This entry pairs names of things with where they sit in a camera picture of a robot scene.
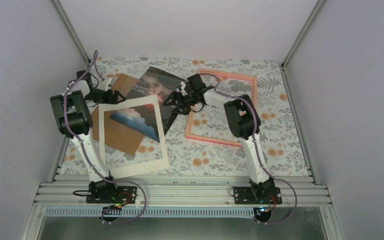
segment table surface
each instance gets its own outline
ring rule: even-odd
[[[257,77],[257,112],[261,118],[260,140],[268,170],[276,176],[306,176],[307,167],[288,102],[279,63],[267,60],[188,59],[147,57],[99,57],[97,67],[104,77],[127,74],[140,78],[153,66],[178,77],[198,73],[199,68]],[[225,88],[237,94],[237,86]],[[166,134],[170,168],[146,175],[164,176],[248,176],[248,164],[241,147],[185,138],[187,116],[179,115]],[[215,129],[208,129],[215,134]],[[136,154],[131,156],[105,147],[110,169],[161,158],[159,143],[145,137]],[[87,174],[79,152],[70,142],[60,174]]]

